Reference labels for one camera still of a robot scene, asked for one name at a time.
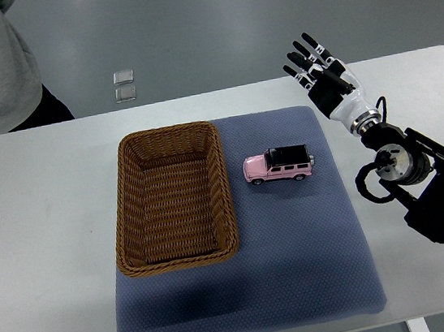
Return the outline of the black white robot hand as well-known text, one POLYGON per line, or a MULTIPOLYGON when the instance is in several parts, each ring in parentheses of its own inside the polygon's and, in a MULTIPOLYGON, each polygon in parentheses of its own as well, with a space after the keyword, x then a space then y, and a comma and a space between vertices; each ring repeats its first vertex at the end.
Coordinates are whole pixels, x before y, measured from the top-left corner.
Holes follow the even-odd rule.
POLYGON ((308 33, 293 41, 282 69, 305 89, 308 98, 329 120, 340 122, 354 136, 384 121, 384 114, 366 99, 355 74, 308 33))

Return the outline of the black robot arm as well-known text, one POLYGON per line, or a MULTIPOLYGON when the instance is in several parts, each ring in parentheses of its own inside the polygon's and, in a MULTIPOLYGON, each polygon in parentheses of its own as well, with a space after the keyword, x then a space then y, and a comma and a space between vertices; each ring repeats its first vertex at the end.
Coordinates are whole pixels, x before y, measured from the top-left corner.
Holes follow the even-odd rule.
POLYGON ((444 244, 444 146, 388 123, 369 127, 361 142, 376 158, 360 168, 358 192, 376 204, 398 201, 407 209, 409 227, 444 244))

